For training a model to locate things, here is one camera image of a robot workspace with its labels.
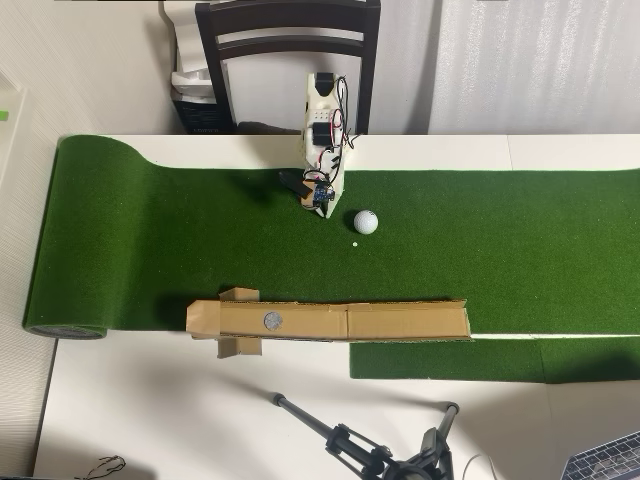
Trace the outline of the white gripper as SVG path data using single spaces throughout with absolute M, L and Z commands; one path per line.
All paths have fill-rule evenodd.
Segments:
M 322 189 L 321 205 L 314 206 L 312 211 L 329 219 L 344 192 L 345 166 L 350 147 L 346 143 L 318 146 L 305 142 L 302 152 L 304 161 L 301 192 L 311 194 L 318 188 Z

